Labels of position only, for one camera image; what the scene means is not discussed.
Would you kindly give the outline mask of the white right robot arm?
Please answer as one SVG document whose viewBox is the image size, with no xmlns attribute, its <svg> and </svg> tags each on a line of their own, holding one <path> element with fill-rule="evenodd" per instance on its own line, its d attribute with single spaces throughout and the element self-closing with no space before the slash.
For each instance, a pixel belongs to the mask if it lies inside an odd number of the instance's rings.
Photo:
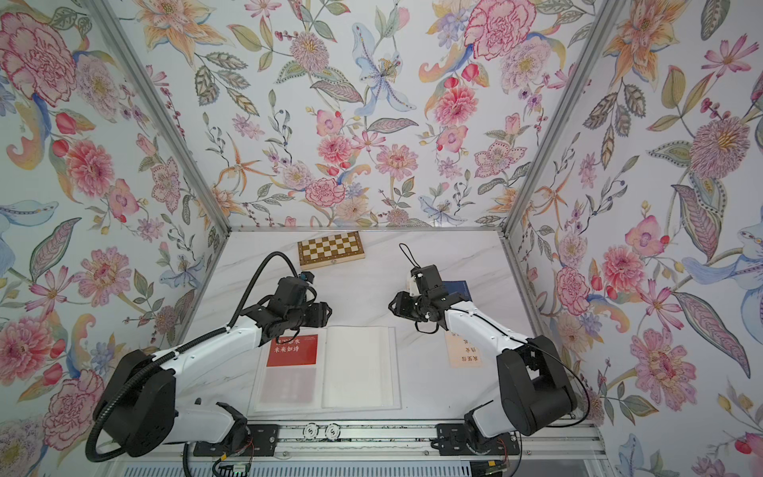
<svg viewBox="0 0 763 477">
<path fill-rule="evenodd" d="M 472 445 L 505 433 L 530 436 L 577 409 L 567 369 L 546 336 L 528 337 L 488 317 L 463 294 L 450 292 L 436 266 L 416 266 L 407 289 L 397 293 L 389 311 L 414 324 L 431 322 L 466 339 L 496 360 L 499 397 L 466 413 Z"/>
</svg>

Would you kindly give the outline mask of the aluminium corner post right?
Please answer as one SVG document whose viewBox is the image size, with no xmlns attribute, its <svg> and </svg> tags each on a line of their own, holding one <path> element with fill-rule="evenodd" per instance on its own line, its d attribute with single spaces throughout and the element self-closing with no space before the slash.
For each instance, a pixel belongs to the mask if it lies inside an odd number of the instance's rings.
<svg viewBox="0 0 763 477">
<path fill-rule="evenodd" d="M 519 196 L 503 229 L 505 238 L 508 238 L 512 232 L 520 228 L 522 216 L 530 199 L 532 199 L 536 183 L 540 180 L 540 175 L 544 172 L 544 167 L 546 167 L 546 163 L 548 163 L 556 143 L 562 137 L 562 133 L 564 133 L 564 129 L 574 112 L 576 103 L 582 97 L 586 82 L 604 48 L 604 43 L 615 26 L 622 8 L 623 6 L 618 1 L 602 2 L 601 9 L 593 21 L 591 33 L 585 41 L 578 58 L 577 69 L 568 81 L 567 87 L 560 97 L 558 107 L 550 117 L 548 130 L 540 142 L 538 153 L 531 162 L 528 174 L 525 176 L 525 180 L 519 189 Z"/>
</svg>

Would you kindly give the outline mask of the red card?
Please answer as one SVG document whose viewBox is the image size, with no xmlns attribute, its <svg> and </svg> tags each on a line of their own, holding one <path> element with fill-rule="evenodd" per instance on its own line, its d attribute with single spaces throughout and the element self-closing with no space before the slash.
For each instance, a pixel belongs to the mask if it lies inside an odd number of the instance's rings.
<svg viewBox="0 0 763 477">
<path fill-rule="evenodd" d="M 287 343 L 270 344 L 266 367 L 312 366 L 318 361 L 319 336 L 296 337 Z"/>
</svg>

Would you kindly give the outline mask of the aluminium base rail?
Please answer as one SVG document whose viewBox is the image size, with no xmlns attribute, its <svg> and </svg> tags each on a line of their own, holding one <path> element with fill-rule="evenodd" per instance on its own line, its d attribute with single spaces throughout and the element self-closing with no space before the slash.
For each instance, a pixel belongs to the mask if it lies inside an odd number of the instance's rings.
<svg viewBox="0 0 763 477">
<path fill-rule="evenodd" d="M 483 450 L 459 421 L 257 421 L 236 456 L 213 444 L 119 457 L 101 476 L 611 476 L 593 425 L 510 433 Z"/>
</svg>

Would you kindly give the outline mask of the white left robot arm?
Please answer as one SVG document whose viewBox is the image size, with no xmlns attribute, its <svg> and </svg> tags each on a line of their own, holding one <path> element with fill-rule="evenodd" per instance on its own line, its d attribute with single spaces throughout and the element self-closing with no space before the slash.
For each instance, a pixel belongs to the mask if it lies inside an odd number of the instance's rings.
<svg viewBox="0 0 763 477">
<path fill-rule="evenodd" d="M 277 341 L 287 331 L 325 327 L 332 309 L 318 301 L 313 281 L 309 271 L 284 277 L 274 294 L 236 312 L 244 322 L 154 354 L 128 353 L 93 412 L 87 460 L 139 457 L 164 444 L 205 442 L 226 452 L 244 448 L 252 438 L 248 419 L 238 409 L 223 401 L 182 405 L 178 397 L 200 377 Z"/>
</svg>

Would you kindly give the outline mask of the aluminium corner post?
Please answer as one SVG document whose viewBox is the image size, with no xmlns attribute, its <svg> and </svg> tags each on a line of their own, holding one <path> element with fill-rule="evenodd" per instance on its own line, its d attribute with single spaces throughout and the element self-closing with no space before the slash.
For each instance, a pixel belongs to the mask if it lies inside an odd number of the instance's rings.
<svg viewBox="0 0 763 477">
<path fill-rule="evenodd" d="M 95 20 L 95 24 L 99 27 L 99 31 L 103 34 L 107 44 L 115 49 L 115 57 L 124 67 L 127 77 L 135 86 L 141 99 L 145 101 L 147 111 L 157 130 L 169 144 L 171 151 L 180 163 L 180 168 L 186 174 L 190 185 L 195 189 L 199 200 L 206 209 L 207 217 L 219 229 L 225 242 L 232 232 L 230 223 L 214 198 L 212 189 L 206 184 L 192 151 L 188 148 L 174 120 L 165 109 L 160 93 L 155 89 L 113 10 L 107 1 L 85 0 L 83 4 Z"/>
<path fill-rule="evenodd" d="M 548 130 L 540 142 L 538 153 L 531 162 L 528 174 L 525 176 L 525 180 L 519 189 L 519 196 L 503 229 L 505 238 L 508 238 L 512 232 L 520 228 L 522 216 L 530 199 L 532 199 L 536 183 L 540 180 L 540 175 L 544 172 L 544 167 L 546 167 L 546 163 L 548 163 L 556 143 L 562 137 L 562 133 L 564 133 L 564 129 L 574 112 L 576 103 L 582 97 L 586 82 L 604 48 L 604 43 L 615 26 L 622 8 L 623 6 L 618 1 L 602 2 L 601 9 L 593 21 L 591 33 L 585 41 L 578 58 L 577 69 L 568 81 L 567 87 L 560 97 L 558 107 L 550 117 Z"/>
</svg>

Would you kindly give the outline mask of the wooden folding chess board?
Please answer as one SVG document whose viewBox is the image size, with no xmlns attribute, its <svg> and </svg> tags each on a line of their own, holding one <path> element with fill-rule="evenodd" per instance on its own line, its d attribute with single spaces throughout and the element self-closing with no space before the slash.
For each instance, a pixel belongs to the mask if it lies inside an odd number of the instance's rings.
<svg viewBox="0 0 763 477">
<path fill-rule="evenodd" d="M 298 258 L 303 270 L 345 264 L 366 257 L 360 234 L 345 232 L 298 242 Z"/>
</svg>

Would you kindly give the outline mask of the pale beige card lower right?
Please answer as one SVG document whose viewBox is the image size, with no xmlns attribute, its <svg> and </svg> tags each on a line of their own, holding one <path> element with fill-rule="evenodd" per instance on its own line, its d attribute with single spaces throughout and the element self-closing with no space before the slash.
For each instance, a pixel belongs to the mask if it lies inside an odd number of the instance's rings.
<svg viewBox="0 0 763 477">
<path fill-rule="evenodd" d="M 448 361 L 452 369 L 474 369 L 483 366 L 479 350 L 466 339 L 447 332 L 445 342 Z"/>
</svg>

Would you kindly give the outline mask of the dark blue card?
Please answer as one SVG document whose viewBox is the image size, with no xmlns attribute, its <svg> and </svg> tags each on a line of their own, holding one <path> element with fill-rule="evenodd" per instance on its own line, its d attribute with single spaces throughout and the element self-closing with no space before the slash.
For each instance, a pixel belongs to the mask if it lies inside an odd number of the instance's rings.
<svg viewBox="0 0 763 477">
<path fill-rule="evenodd" d="M 472 296 L 468 284 L 465 280 L 452 280 L 443 282 L 449 294 L 458 294 L 465 301 L 471 301 Z"/>
</svg>

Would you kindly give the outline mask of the aluminium corner post left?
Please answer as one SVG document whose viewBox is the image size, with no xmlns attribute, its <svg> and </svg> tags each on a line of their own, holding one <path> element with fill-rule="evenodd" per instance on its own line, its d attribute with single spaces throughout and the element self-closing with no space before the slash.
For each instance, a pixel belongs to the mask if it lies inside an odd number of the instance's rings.
<svg viewBox="0 0 763 477">
<path fill-rule="evenodd" d="M 230 223 L 214 198 L 212 189 L 206 184 L 192 151 L 188 148 L 174 120 L 165 109 L 160 93 L 155 89 L 113 10 L 107 1 L 85 0 L 83 4 L 95 20 L 95 24 L 99 27 L 99 31 L 103 34 L 107 44 L 115 49 L 115 57 L 124 67 L 127 77 L 135 86 L 141 99 L 145 101 L 147 111 L 157 130 L 169 144 L 171 151 L 180 163 L 180 168 L 186 174 L 190 185 L 195 189 L 199 200 L 206 209 L 207 217 L 219 229 L 225 242 L 232 232 Z"/>
</svg>

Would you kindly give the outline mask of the white photo album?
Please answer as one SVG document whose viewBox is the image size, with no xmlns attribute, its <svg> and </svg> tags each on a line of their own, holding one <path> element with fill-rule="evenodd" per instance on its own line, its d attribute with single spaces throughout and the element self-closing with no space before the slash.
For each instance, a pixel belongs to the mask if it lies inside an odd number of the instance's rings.
<svg viewBox="0 0 763 477">
<path fill-rule="evenodd" d="M 316 365 L 268 368 L 272 342 L 262 351 L 248 409 L 252 417 L 384 411 L 401 406 L 393 328 L 308 329 L 274 342 L 307 335 L 319 336 Z"/>
</svg>

